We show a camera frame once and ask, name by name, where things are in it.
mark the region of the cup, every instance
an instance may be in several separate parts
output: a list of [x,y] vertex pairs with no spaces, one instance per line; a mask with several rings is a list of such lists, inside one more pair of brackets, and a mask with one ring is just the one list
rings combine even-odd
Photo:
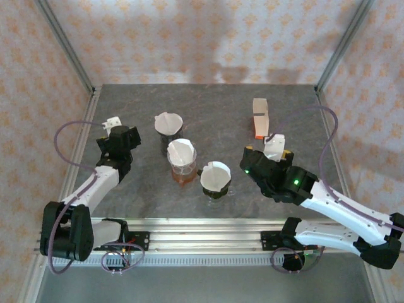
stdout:
[[203,170],[198,171],[202,191],[209,197],[209,205],[218,207],[222,197],[229,191],[232,175],[227,165],[219,161],[209,162]]
[[154,119],[154,128],[160,135],[160,150],[164,156],[167,156],[170,142],[182,138],[182,118],[177,114],[163,112]]
[[167,147],[171,175],[181,186],[191,182],[197,173],[196,150],[188,139],[176,139]]

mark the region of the gray mat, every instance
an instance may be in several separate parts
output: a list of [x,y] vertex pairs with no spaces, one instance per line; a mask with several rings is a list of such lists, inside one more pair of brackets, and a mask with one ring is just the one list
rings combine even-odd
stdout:
[[270,267],[135,268],[111,276],[101,268],[47,270],[38,303],[371,303],[363,261],[325,254],[311,271],[284,275]]
[[[295,109],[317,104],[314,88],[309,85],[104,85],[93,120],[102,123],[119,116],[123,124],[138,127],[142,144],[132,152],[130,173],[104,198],[93,216],[321,218],[316,212],[265,198],[239,168],[246,145],[263,149],[262,142],[254,139],[253,98],[268,100],[271,130]],[[213,160],[230,167],[232,195],[221,207],[208,206],[199,179],[183,188],[172,179],[154,130],[154,117],[165,111],[183,118],[184,137],[194,143],[199,168]],[[320,112],[302,112],[282,133],[286,149],[295,153],[294,165],[318,174],[318,158],[326,141]],[[82,163],[97,163],[100,151],[95,140],[101,136],[105,136],[102,128],[91,128]],[[324,167],[329,182],[340,190],[331,153]],[[76,187],[88,176],[80,170]]]

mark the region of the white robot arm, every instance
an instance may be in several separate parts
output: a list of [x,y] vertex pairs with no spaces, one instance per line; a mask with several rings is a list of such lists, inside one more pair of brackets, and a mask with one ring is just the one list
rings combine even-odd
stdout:
[[[276,162],[260,151],[246,148],[240,167],[257,183],[264,196],[317,211],[343,226],[313,225],[299,218],[288,218],[282,231],[271,235],[279,237],[288,248],[318,245],[343,249],[374,266],[391,269],[400,255],[404,216],[380,213],[332,189],[339,197],[335,200],[322,180],[301,167],[292,166],[292,159],[293,153],[289,152],[285,160]],[[279,243],[279,239],[270,241]]]
[[[105,195],[117,186],[131,169],[131,150],[140,144],[136,127],[122,126],[118,117],[104,123],[109,137],[97,143],[101,157],[91,175],[73,194],[44,208],[40,252],[47,256],[51,231],[66,204],[67,212],[59,223],[53,241],[53,256],[84,261],[96,247],[109,242],[126,242],[128,225],[123,220],[106,218],[92,224],[91,214]],[[70,226],[62,226],[70,221]]]

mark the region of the patterned wallpaper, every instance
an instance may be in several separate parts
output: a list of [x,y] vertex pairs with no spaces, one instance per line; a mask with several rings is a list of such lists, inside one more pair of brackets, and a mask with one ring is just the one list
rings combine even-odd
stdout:
[[[340,118],[338,149],[354,198],[404,213],[404,7],[375,1],[325,89]],[[387,272],[404,298],[404,256]]]
[[[58,198],[66,164],[52,139],[82,117],[88,93],[34,1],[0,1],[0,302],[16,302],[44,206]],[[70,155],[78,128],[60,144]]]
[[360,0],[49,0],[94,85],[315,84]]

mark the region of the white paper cone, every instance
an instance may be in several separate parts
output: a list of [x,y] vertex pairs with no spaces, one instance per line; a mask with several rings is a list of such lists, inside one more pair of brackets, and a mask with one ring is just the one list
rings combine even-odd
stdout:
[[227,165],[212,161],[203,167],[201,185],[209,191],[219,193],[231,179],[232,175]]
[[194,162],[195,148],[187,139],[176,139],[167,148],[168,158],[172,165],[182,167]]
[[155,116],[154,119],[154,128],[160,134],[171,136],[176,134],[176,132],[182,127],[182,118],[177,114],[163,112],[160,115]]

